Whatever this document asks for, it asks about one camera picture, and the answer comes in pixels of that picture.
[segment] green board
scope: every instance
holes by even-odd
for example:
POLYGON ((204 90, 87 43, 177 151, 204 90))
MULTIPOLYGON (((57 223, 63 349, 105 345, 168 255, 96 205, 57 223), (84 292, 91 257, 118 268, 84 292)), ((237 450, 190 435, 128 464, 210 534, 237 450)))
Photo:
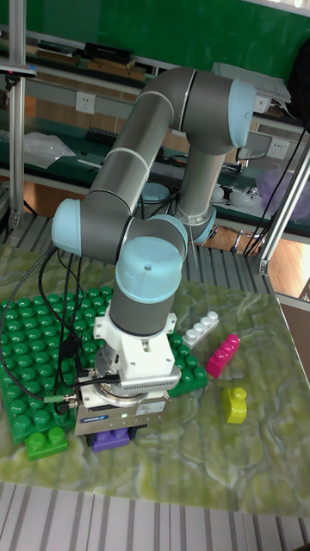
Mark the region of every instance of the green board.
MULTIPOLYGON (((1 0, 0 24, 8 13, 1 0)), ((283 78, 310 33, 306 17, 242 0, 28 0, 27 28, 196 69, 219 61, 283 78)))

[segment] green lego brick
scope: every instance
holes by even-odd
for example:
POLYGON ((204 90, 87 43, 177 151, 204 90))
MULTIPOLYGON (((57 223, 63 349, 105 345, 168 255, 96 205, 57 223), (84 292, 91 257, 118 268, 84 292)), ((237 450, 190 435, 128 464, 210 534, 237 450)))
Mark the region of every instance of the green lego brick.
POLYGON ((198 366, 198 360, 190 354, 188 346, 183 344, 183 339, 176 333, 169 337, 170 346, 174 354, 176 365, 181 369, 181 379, 177 385, 168 391, 171 398, 191 393, 194 390, 205 388, 208 378, 204 368, 198 366))
MULTIPOLYGON (((82 337, 81 363, 84 368, 92 367, 98 347, 103 341, 94 340, 92 328, 95 316, 102 316, 112 297, 112 289, 90 289, 77 312, 75 331, 82 337)), ((51 294, 47 297, 54 310, 62 314, 62 297, 51 294)), ((68 293, 66 318, 74 309, 74 295, 68 293)), ((5 302, 0 306, 1 312, 5 302)), ((3 326, 2 347, 6 363, 15 378, 27 390, 39 395, 53 394, 55 371, 59 353, 60 322, 50 313, 40 296, 13 302, 6 314, 3 326)), ((62 363, 67 384, 74 382, 74 359, 62 363)), ((5 373, 0 363, 0 384, 3 401, 9 419, 13 443, 23 442, 35 432, 47 432, 53 427, 69 430, 74 426, 72 410, 64 415, 54 411, 53 404, 33 399, 17 387, 5 373)), ((59 385, 58 393, 68 389, 59 385)))
POLYGON ((47 434, 34 432, 34 434, 26 438, 25 445, 29 461, 59 454, 68 448, 65 431, 61 427, 53 427, 47 434))

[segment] purple lego brick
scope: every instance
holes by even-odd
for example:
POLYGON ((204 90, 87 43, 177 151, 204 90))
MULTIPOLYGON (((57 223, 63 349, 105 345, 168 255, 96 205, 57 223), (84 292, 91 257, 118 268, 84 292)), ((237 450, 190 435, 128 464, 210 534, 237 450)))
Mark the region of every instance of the purple lego brick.
POLYGON ((240 341, 237 335, 228 335, 224 343, 222 343, 209 359, 206 367, 207 373, 218 379, 223 369, 232 359, 239 345, 240 341))
POLYGON ((127 446, 129 442, 128 429, 105 430, 97 432, 92 450, 97 452, 104 449, 120 448, 127 446))

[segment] plastic bag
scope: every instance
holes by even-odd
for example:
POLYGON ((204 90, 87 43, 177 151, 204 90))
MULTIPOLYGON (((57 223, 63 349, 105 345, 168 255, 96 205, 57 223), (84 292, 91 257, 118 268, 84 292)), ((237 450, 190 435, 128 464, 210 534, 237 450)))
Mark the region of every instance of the plastic bag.
POLYGON ((46 136, 38 132, 24 138, 24 162, 48 169, 60 157, 75 157, 76 154, 58 136, 46 136))
POLYGON ((0 141, 4 144, 9 144, 9 132, 5 130, 0 130, 0 141))
MULTIPOLYGON (((263 208, 267 207, 267 203, 271 197, 273 190, 278 184, 283 170, 275 168, 274 170, 267 170, 257 176, 256 183, 259 194, 262 198, 263 208)), ((288 185, 293 177, 291 172, 282 179, 278 190, 275 192, 270 206, 268 208, 268 214, 274 214, 280 207, 281 201, 288 188, 288 185)), ((297 201, 293 213, 290 216, 290 221, 300 224, 310 224, 310 181, 308 180, 304 189, 301 192, 301 196, 297 201)))

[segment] light blue joint cap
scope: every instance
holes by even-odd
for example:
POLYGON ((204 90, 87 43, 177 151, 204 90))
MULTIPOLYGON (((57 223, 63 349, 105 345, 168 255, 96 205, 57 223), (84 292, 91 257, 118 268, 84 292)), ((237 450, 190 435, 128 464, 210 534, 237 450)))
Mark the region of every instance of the light blue joint cap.
POLYGON ((244 147, 250 130, 256 101, 255 88, 236 79, 232 81, 228 99, 228 128, 235 147, 244 147))
POLYGON ((195 239, 195 243, 197 243, 198 245, 203 245, 204 242, 207 241, 208 236, 212 230, 212 226, 214 224, 215 216, 216 216, 216 208, 212 206, 212 214, 209 222, 207 223, 203 232, 195 239))
POLYGON ((182 264, 179 251, 168 241, 154 237, 135 238, 121 249, 116 281, 129 299, 156 304, 177 291, 182 264))
POLYGON ((60 249, 82 256, 81 201, 65 199, 53 217, 52 240, 60 249))
POLYGON ((151 216, 149 220, 164 220, 165 222, 169 222, 181 233, 183 237, 184 245, 185 245, 184 258, 186 258, 189 237, 185 229, 185 226, 182 224, 181 220, 179 220, 178 218, 175 218, 174 216, 170 216, 169 214, 158 214, 157 216, 151 216))

